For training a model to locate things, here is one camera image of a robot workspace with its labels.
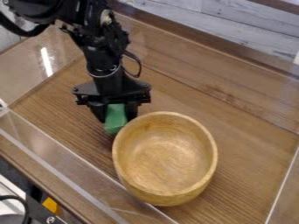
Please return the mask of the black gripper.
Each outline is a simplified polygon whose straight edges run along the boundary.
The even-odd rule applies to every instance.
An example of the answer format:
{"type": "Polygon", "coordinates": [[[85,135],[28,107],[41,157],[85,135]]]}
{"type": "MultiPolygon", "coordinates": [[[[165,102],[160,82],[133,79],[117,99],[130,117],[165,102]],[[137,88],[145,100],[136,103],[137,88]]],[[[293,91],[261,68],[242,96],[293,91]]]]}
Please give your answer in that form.
{"type": "Polygon", "coordinates": [[[77,85],[72,94],[76,103],[88,106],[101,123],[106,119],[108,104],[125,104],[125,118],[130,121],[137,117],[138,104],[150,102],[150,85],[120,71],[108,78],[96,77],[77,85]]]}

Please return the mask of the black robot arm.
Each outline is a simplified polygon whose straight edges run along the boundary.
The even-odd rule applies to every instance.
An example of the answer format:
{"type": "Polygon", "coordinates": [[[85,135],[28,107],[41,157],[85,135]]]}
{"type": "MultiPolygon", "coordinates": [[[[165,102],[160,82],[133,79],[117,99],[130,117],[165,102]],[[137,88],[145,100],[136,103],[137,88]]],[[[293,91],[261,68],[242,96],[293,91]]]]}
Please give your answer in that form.
{"type": "Polygon", "coordinates": [[[137,116],[138,107],[150,101],[150,85],[138,80],[140,72],[129,72],[122,58],[138,60],[126,50],[129,33],[117,22],[106,0],[2,0],[7,10],[36,24],[24,30],[0,12],[0,26],[21,37],[34,37],[52,25],[69,35],[82,52],[90,81],[77,85],[72,93],[76,103],[89,108],[104,123],[108,109],[121,107],[125,119],[137,116]]]}

